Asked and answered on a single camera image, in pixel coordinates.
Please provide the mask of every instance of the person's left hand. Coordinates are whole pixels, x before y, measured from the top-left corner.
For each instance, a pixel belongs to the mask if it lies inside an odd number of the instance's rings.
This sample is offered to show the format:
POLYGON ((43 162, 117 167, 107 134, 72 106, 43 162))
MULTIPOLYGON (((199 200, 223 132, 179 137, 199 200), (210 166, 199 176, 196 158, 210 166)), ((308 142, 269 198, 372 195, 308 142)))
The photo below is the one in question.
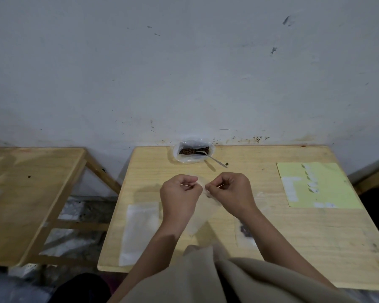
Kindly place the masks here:
POLYGON ((178 174, 160 188, 163 206, 163 223, 183 231, 191 219, 195 205, 202 193, 197 177, 178 174))

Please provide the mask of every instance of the beige clothing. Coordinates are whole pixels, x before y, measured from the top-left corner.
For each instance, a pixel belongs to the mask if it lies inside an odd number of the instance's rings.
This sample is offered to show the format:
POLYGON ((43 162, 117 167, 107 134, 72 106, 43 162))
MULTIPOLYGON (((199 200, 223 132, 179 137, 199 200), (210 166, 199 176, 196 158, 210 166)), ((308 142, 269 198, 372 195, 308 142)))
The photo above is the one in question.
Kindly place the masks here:
POLYGON ((344 293, 292 270, 247 258, 213 260, 212 247, 138 283, 129 302, 355 302, 344 293))

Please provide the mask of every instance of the yellow card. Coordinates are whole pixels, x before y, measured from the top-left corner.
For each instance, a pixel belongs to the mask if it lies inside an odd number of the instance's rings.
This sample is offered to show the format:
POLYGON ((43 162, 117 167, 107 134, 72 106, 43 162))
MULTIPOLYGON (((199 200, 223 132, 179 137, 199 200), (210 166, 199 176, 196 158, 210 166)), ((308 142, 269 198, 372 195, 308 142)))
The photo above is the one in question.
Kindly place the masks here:
POLYGON ((290 207, 362 209, 336 163, 277 163, 290 207))

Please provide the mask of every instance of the light wooden tabletop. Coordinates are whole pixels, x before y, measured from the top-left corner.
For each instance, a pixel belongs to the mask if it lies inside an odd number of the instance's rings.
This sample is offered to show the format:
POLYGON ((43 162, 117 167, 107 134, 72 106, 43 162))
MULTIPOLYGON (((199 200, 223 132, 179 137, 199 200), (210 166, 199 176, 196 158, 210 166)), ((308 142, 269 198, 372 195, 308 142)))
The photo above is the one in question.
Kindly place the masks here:
POLYGON ((0 148, 0 265, 25 260, 60 193, 76 168, 84 167, 85 153, 83 148, 0 148))
MULTIPOLYGON (((338 162, 325 146, 217 146, 214 157, 228 169, 205 162, 175 162, 169 147, 137 147, 101 250, 98 269, 127 272, 119 267, 121 239, 128 204, 160 201, 159 189, 183 173, 212 180, 220 172, 244 173, 253 193, 267 204, 266 216, 285 238, 323 275, 340 288, 379 290, 379 232, 365 209, 298 209, 288 206, 276 163, 338 162)), ((189 244, 207 246, 219 240, 232 257, 262 259, 258 251, 239 249, 234 218, 221 207, 193 237, 183 234, 172 262, 189 244)))

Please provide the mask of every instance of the forearm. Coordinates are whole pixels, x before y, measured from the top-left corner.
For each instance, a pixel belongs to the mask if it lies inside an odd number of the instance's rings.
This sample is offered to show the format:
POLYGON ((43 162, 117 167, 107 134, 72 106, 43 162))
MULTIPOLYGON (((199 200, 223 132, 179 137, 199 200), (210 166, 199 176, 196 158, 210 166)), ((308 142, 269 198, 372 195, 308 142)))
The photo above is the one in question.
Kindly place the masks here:
POLYGON ((181 228, 162 223, 108 303, 120 302, 141 280, 166 269, 181 233, 181 228))
POLYGON ((291 269, 335 288, 293 248, 258 209, 245 214, 242 222, 249 228, 265 261, 291 269))

